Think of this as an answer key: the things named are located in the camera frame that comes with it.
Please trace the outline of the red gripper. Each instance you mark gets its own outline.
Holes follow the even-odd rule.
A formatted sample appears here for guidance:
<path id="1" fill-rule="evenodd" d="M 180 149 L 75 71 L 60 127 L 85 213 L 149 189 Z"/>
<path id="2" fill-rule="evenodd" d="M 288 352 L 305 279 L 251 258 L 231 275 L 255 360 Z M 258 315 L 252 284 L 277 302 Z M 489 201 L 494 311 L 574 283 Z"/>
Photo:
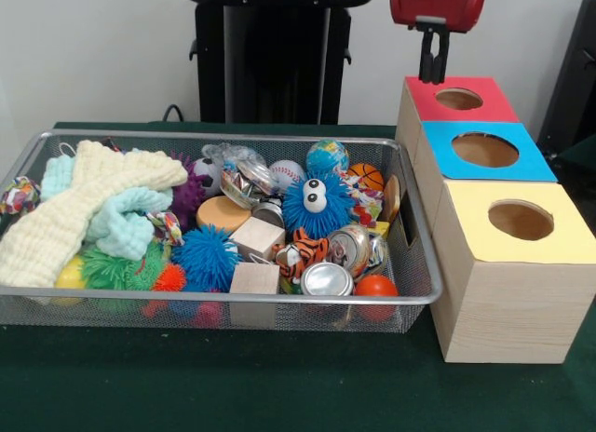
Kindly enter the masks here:
<path id="1" fill-rule="evenodd" d="M 437 31 L 439 53 L 432 54 L 433 29 L 425 29 L 421 44 L 418 78 L 423 83 L 444 82 L 450 47 L 450 31 L 469 32 L 478 22 L 485 0 L 389 0 L 396 24 L 414 27 L 417 23 L 442 24 Z"/>

